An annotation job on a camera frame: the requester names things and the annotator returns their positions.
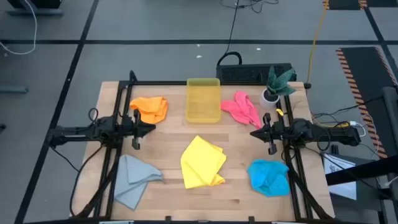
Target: white pot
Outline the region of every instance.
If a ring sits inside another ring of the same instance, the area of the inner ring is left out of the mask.
[[[276,99],[275,101],[268,101],[265,97],[264,97],[264,92],[267,89],[264,89],[260,95],[260,105],[263,108],[267,108],[267,109],[272,109],[275,108],[276,103],[280,100],[280,96],[278,95],[278,99]]]

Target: yellow cloth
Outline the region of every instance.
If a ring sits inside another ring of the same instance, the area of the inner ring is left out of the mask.
[[[181,157],[186,189],[225,183],[218,171],[226,160],[223,149],[196,136]]]
[[[165,119],[167,114],[167,100],[161,96],[152,98],[138,97],[130,102],[131,109],[138,109],[141,121],[155,124]]]

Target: gray cloth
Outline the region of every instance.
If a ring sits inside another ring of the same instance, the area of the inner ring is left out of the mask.
[[[135,210],[148,181],[163,180],[161,171],[139,159],[123,155],[119,160],[114,199]]]

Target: potted plant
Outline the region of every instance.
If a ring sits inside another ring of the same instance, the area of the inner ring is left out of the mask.
[[[280,96],[292,94],[295,90],[288,86],[287,82],[294,73],[294,69],[291,68],[277,77],[274,66],[271,66],[268,72],[267,88],[260,96],[260,105],[264,108],[272,108],[279,101]]]

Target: gray floor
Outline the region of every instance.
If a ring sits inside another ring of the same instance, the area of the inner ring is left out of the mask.
[[[61,6],[63,17],[39,18],[38,39],[78,40],[92,2],[67,0]],[[0,2],[0,39],[31,39],[32,18],[10,17],[3,11],[9,8],[6,1]],[[398,40],[394,29],[396,9],[371,11],[384,38]],[[238,11],[233,38],[311,40],[321,13],[319,0],[280,0],[279,5],[264,5],[262,14],[242,9]],[[214,0],[100,0],[88,39],[228,39],[233,14],[233,9]],[[376,40],[376,36],[364,11],[328,11],[320,39]],[[20,51],[30,47],[10,46]],[[357,46],[319,45],[315,52],[313,88],[308,97],[313,113],[332,112],[355,103],[335,53],[338,47]],[[398,60],[398,46],[389,48]],[[230,48],[242,54],[244,63],[289,62],[300,81],[307,78],[310,49],[310,45],[257,44]],[[26,95],[0,95],[0,123],[8,125],[0,134],[0,201],[7,202],[0,205],[3,223],[15,218],[75,50],[76,45],[42,44],[30,55],[16,56],[0,49],[0,83],[24,84],[30,89]],[[140,80],[214,77],[216,62],[225,50],[226,45],[218,44],[85,45],[58,124],[88,124],[87,111],[96,104],[103,81],[127,79],[130,70]],[[224,63],[236,61],[227,58]],[[337,118],[361,120],[358,110]],[[363,141],[371,146],[369,138]],[[78,166],[84,148],[85,144],[67,144],[57,149]],[[340,151],[348,156],[371,157],[364,147],[342,146]],[[50,151],[25,221],[66,218],[74,176],[75,171]],[[372,211],[336,208],[336,214],[344,220],[377,222]]]

